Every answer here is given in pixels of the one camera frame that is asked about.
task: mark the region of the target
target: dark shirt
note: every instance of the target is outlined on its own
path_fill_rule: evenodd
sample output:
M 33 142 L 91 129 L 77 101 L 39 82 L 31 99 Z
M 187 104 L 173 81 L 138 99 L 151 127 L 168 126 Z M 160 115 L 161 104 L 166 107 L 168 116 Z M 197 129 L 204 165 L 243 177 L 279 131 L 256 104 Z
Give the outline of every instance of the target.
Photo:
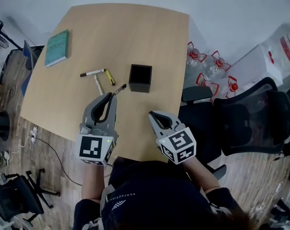
M 114 182 L 116 190 L 109 196 L 101 215 L 105 230 L 113 229 L 114 224 L 149 229 L 161 224 L 163 229 L 171 229 L 175 225 L 188 226 L 197 217 L 212 213 L 210 203 L 199 189 L 174 166 L 143 162 L 113 178 L 110 181 L 112 185 Z M 207 198 L 219 207 L 239 208 L 227 188 L 213 190 Z M 99 216 L 100 204 L 81 200 L 76 204 L 73 229 L 80 230 Z

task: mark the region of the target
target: wooden table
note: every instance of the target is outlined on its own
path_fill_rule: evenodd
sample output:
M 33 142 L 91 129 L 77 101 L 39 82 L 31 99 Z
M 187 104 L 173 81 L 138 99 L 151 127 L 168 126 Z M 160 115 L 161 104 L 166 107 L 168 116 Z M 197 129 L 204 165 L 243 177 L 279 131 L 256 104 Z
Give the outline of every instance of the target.
M 131 64 L 150 65 L 150 93 L 117 96 L 119 134 L 112 155 L 139 161 L 166 157 L 156 148 L 148 119 L 151 110 L 178 114 L 185 72 L 189 16 L 180 12 L 135 4 L 89 4 L 70 8 L 53 34 L 70 32 L 68 59 L 44 66 L 44 47 L 30 78 L 21 116 L 59 136 L 74 141 L 85 107 L 99 95 L 93 76 L 104 92 L 113 92 L 129 80 Z

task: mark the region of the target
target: chair backrest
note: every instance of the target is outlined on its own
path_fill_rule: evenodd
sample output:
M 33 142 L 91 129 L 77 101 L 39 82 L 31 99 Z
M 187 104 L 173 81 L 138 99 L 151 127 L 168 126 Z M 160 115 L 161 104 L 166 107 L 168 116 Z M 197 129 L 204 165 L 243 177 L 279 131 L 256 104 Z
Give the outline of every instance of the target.
M 217 138 L 225 155 L 278 153 L 290 136 L 290 100 L 264 78 L 244 93 L 213 104 Z
M 0 185 L 0 217 L 5 221 L 21 213 L 43 214 L 39 198 L 24 176 Z
M 31 67 L 34 69 L 34 66 L 36 62 L 38 61 L 38 57 L 35 55 L 34 51 L 30 47 L 30 45 L 27 43 L 26 40 L 24 40 L 24 49 L 22 51 L 23 55 L 31 59 Z

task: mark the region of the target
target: black cube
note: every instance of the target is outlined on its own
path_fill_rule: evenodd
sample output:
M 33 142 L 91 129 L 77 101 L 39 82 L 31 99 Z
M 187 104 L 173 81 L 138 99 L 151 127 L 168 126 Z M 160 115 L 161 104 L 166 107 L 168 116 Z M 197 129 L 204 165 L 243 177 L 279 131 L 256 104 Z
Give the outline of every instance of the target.
M 129 86 L 134 92 L 149 93 L 152 66 L 131 65 Z

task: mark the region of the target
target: marker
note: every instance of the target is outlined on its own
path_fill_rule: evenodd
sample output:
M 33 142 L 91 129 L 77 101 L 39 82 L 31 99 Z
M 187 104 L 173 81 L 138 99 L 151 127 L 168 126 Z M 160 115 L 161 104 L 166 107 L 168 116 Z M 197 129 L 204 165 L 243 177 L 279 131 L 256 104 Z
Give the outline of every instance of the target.
M 105 72 L 105 71 L 106 71 L 106 69 L 101 69 L 101 70 L 97 70 L 97 71 L 89 71 L 89 72 L 80 74 L 80 77 L 85 77 L 85 76 L 89 76 L 89 75 L 93 75 L 93 74 L 97 74 L 97 73 L 101 73 L 101 72 Z
M 114 86 L 114 85 L 115 85 L 115 81 L 114 81 L 114 79 L 111 77 L 111 74 L 110 74 L 109 70 L 106 69 L 105 71 L 106 71 L 106 74 L 107 74 L 108 79 L 110 80 L 112 86 Z
M 126 89 L 127 84 L 123 84 L 117 91 L 115 91 L 113 93 L 113 95 L 117 95 L 119 92 L 121 92 L 122 90 Z
M 98 87 L 98 89 L 99 89 L 99 93 L 100 93 L 100 95 L 103 95 L 102 88 L 101 88 L 101 86 L 100 86 L 100 84 L 99 84 L 99 82 L 98 82 L 98 78 L 97 78 L 97 76 L 96 76 L 95 74 L 94 74 L 94 79 L 95 79 L 96 85 L 97 85 L 97 87 Z

